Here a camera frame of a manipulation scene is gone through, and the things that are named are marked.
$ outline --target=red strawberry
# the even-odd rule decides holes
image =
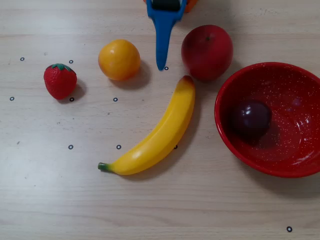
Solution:
[[[61,63],[48,66],[44,71],[43,79],[46,89],[57,100],[71,94],[77,84],[77,74]]]

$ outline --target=plastic fruit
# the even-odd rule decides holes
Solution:
[[[138,49],[131,42],[117,39],[102,48],[98,62],[108,78],[123,81],[137,74],[141,60]]]
[[[242,101],[232,111],[233,128],[245,137],[260,137],[270,127],[272,113],[270,108],[258,100]]]
[[[77,74],[61,63],[48,66],[43,79],[46,89],[57,100],[66,98],[77,85]]]
[[[192,30],[183,40],[182,60],[190,74],[202,82],[216,80],[229,68],[234,54],[228,33],[215,25]]]
[[[167,110],[155,129],[138,145],[111,164],[98,168],[119,175],[144,171],[165,158],[184,135],[193,114],[196,89],[190,76],[177,84]]]

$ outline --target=banana stem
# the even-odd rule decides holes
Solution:
[[[103,172],[112,172],[111,169],[110,169],[109,164],[106,164],[106,163],[103,163],[103,162],[100,162],[98,164],[98,169],[103,171]]]

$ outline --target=bowl rim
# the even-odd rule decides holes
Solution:
[[[312,80],[316,81],[319,86],[320,86],[320,78],[318,78],[316,75],[312,74],[311,72],[292,65],[292,64],[288,64],[288,63],[283,63],[283,62],[260,62],[260,63],[255,63],[249,66],[246,66],[242,69],[240,69],[239,71],[235,72],[233,75],[231,75],[222,85],[222,87],[220,88],[216,100],[215,100],[215,105],[214,105],[214,120],[215,120],[215,125],[216,128],[219,132],[220,137],[222,138],[224,144],[228,147],[228,149],[238,158],[240,159],[242,162],[244,162],[245,164],[247,164],[248,166],[250,166],[253,169],[256,169],[262,173],[268,174],[268,175],[272,175],[272,176],[276,176],[276,177],[281,177],[281,178],[302,178],[302,177],[306,177],[306,176],[310,176],[313,174],[316,174],[318,172],[320,172],[320,165],[318,167],[315,167],[314,169],[308,170],[308,171],[304,171],[304,172],[287,172],[287,171],[274,171],[274,170],[270,170],[268,168],[262,167],[257,165],[254,161],[249,160],[248,158],[244,157],[240,152],[238,152],[236,150],[236,148],[231,144],[231,142],[229,141],[229,139],[226,136],[226,133],[222,127],[222,123],[221,123],[221,116],[220,116],[220,105],[221,105],[221,100],[222,100],[222,96],[224,95],[226,89],[228,88],[228,86],[233,82],[233,80],[235,80],[236,78],[238,78],[239,76],[243,75],[244,73],[247,73],[251,70],[254,69],[258,69],[261,67],[291,67],[293,68],[295,71],[299,71],[301,73],[303,73],[304,75],[306,75],[307,77],[311,78]]]

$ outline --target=orange object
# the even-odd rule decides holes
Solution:
[[[184,12],[185,12],[185,13],[189,13],[189,12],[191,11],[191,9],[194,8],[194,6],[196,5],[197,1],[198,1],[198,0],[188,0],[188,1],[186,2],[186,7],[185,7]]]
[[[108,78],[123,81],[137,74],[141,59],[138,49],[131,42],[117,39],[102,48],[98,62]]]

